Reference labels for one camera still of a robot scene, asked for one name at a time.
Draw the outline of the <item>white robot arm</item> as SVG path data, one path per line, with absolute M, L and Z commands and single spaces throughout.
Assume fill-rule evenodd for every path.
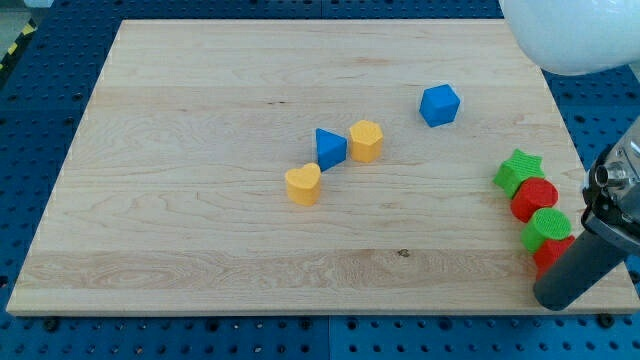
M 639 59 L 639 4 L 625 0 L 500 0 L 523 53 L 541 69 L 575 76 Z M 535 282 L 538 303 L 565 309 L 639 252 L 639 125 L 601 152 L 583 188 L 583 232 Z

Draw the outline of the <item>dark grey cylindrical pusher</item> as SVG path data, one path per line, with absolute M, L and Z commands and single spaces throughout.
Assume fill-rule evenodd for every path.
M 563 310 L 618 266 L 628 254 L 629 236 L 626 233 L 606 231 L 598 234 L 585 230 L 535 282 L 534 296 L 549 310 Z

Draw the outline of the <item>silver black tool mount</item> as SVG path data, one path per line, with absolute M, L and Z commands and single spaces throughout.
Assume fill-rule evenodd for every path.
M 639 118 L 593 162 L 583 187 L 583 228 L 639 255 Z

